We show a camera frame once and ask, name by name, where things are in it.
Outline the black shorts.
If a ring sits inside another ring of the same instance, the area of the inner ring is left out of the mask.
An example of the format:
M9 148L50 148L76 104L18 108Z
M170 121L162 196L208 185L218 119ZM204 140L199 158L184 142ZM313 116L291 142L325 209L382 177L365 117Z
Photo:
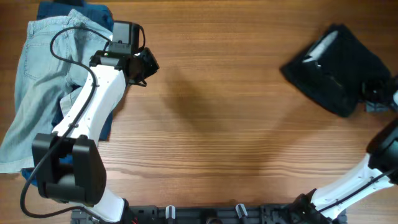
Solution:
M280 70L304 95L343 118L349 117L357 104L364 101L362 83L392 78L381 59L343 24L332 24ZM372 109L397 106L395 101L391 105L369 103Z

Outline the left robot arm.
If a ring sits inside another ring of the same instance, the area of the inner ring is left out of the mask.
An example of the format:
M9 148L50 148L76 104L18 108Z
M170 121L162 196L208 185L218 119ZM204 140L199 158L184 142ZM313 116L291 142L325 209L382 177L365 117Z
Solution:
M139 24L117 21L112 38L91 56L86 82L70 111L49 134L32 143L34 170L41 197L67 204L95 223L136 223L127 200L106 186L106 169L98 151L100 133L130 85L146 86L159 65L146 47Z

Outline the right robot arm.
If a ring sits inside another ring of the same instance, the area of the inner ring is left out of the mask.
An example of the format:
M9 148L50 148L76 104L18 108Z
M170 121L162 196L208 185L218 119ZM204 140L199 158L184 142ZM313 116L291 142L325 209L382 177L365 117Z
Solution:
M397 185L397 119L371 140L364 158L340 179L308 194L289 207L299 223L332 223L352 204Z

